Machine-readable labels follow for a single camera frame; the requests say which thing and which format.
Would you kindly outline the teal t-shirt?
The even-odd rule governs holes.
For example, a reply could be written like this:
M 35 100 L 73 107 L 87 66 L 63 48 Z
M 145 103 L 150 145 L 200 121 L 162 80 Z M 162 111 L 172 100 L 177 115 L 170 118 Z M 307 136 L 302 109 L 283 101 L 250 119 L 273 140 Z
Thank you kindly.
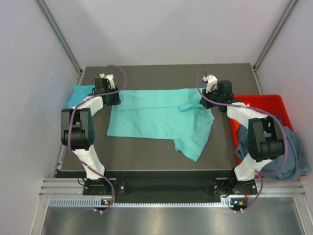
M 173 140 L 175 149 L 196 162 L 209 139 L 214 116 L 200 104 L 196 88 L 125 90 L 113 106 L 110 137 Z

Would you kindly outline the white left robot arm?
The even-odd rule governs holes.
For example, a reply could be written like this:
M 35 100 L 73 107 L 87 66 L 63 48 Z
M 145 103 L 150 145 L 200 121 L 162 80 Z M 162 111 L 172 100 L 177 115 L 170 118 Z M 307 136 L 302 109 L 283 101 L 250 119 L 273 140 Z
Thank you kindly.
M 61 111 L 61 142 L 81 163 L 87 180 L 100 194 L 108 193 L 111 183 L 104 178 L 106 169 L 94 147 L 93 116 L 106 106 L 119 105 L 118 91 L 113 75 L 101 74 L 93 87 L 75 88 L 69 107 Z

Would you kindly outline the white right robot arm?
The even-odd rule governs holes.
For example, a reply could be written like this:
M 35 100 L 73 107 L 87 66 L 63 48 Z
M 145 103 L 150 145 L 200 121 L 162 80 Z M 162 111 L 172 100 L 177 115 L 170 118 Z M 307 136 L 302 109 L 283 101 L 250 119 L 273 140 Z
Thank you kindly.
M 230 81 L 218 81 L 213 75 L 204 76 L 202 80 L 206 87 L 199 90 L 200 104 L 206 109 L 218 107 L 220 112 L 247 129 L 248 154 L 233 169 L 235 177 L 228 181 L 229 190 L 241 193 L 246 188 L 246 181 L 252 180 L 273 160 L 284 156 L 280 171 L 288 156 L 288 141 L 281 121 L 265 110 L 235 99 Z

